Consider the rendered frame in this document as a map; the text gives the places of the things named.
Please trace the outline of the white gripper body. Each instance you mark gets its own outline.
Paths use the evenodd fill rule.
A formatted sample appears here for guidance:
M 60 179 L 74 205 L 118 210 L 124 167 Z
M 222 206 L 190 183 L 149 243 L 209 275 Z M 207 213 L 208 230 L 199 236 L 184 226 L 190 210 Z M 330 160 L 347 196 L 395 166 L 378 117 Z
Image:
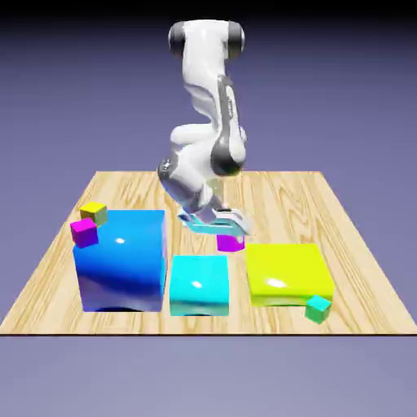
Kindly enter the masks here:
M 251 233 L 250 221 L 237 209 L 223 209 L 216 214 L 212 223 L 202 222 L 195 214 L 188 214 L 182 208 L 178 218 L 188 229 L 199 234 L 247 236 Z

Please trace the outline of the small magenta cube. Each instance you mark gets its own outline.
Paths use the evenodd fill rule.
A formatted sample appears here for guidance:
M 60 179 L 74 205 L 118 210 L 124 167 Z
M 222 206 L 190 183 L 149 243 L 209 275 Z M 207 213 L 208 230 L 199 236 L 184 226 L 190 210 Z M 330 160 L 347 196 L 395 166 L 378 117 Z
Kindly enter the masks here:
M 217 250 L 219 252 L 238 252 L 245 248 L 243 236 L 218 235 Z
M 72 240 L 79 248 L 97 244 L 99 241 L 97 226 L 89 217 L 70 224 Z

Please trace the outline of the small yellow cube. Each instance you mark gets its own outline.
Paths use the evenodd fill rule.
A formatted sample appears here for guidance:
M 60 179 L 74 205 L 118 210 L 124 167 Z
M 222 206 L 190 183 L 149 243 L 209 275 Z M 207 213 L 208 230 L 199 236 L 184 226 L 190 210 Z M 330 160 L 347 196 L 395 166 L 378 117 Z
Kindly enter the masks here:
M 89 202 L 80 207 L 81 219 L 90 218 L 99 227 L 108 221 L 108 208 L 106 204 Z

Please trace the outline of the small green cube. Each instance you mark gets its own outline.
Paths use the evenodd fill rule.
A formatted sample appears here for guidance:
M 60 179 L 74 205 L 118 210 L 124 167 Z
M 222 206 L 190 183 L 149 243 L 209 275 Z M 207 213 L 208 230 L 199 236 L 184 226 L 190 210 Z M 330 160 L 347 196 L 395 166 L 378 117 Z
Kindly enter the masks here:
M 305 306 L 305 316 L 315 322 L 322 323 L 330 313 L 331 302 L 319 295 L 309 298 Z

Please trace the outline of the large cyan box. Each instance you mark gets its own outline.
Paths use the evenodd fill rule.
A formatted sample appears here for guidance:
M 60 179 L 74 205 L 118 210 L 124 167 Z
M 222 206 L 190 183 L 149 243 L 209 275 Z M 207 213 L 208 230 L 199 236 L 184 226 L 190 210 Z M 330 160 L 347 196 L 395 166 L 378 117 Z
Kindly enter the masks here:
M 170 284 L 172 316 L 227 316 L 230 304 L 226 255 L 175 255 Z

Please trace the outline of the large yellow box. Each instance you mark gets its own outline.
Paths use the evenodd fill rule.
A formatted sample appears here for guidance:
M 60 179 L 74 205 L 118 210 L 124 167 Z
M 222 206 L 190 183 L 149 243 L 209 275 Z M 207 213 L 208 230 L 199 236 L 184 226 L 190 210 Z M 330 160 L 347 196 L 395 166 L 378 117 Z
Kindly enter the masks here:
M 248 244 L 245 261 L 254 306 L 303 306 L 313 296 L 333 298 L 335 284 L 317 244 Z

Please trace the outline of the large blue box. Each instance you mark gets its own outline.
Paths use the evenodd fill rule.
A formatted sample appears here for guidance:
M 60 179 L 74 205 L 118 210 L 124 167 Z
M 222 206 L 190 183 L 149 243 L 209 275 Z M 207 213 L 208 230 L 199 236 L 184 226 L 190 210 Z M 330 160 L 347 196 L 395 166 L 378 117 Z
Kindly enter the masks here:
M 165 211 L 110 210 L 98 243 L 72 250 L 85 312 L 159 312 L 167 273 Z

